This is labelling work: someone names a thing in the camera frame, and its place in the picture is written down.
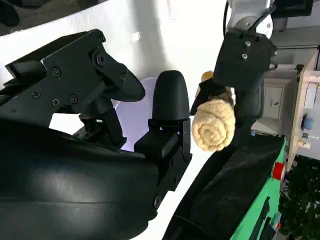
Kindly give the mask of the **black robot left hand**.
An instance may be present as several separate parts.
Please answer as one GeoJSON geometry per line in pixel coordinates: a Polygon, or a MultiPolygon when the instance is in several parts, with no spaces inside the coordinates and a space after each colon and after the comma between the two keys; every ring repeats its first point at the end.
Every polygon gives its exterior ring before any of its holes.
{"type": "Polygon", "coordinates": [[[219,51],[213,75],[199,84],[199,93],[190,114],[210,97],[217,97],[227,88],[235,90],[235,116],[239,120],[258,120],[264,111],[264,78],[271,70],[275,45],[256,31],[229,30],[219,51]]]}

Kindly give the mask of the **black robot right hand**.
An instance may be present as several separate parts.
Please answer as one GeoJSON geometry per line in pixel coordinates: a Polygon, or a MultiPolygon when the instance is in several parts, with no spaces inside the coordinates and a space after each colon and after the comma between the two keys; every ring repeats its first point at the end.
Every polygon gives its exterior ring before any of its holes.
{"type": "Polygon", "coordinates": [[[157,216],[191,159],[188,91],[177,70],[155,84],[134,146],[113,101],[145,89],[112,58],[102,31],[60,37],[9,63],[0,91],[0,237],[129,240],[157,216]]]}

